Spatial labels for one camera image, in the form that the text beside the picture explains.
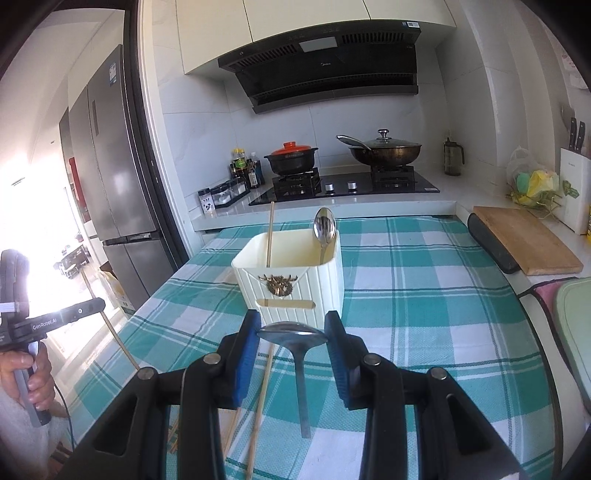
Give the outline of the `person's left hand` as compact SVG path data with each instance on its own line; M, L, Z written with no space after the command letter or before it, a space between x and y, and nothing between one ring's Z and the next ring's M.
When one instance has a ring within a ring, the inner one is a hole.
M33 369L28 380L28 400L38 411L49 409L55 399L55 382L51 375L52 365L47 348L39 343L39 351L32 357L21 351L8 351L1 354L1 387L13 400L23 405L14 372Z

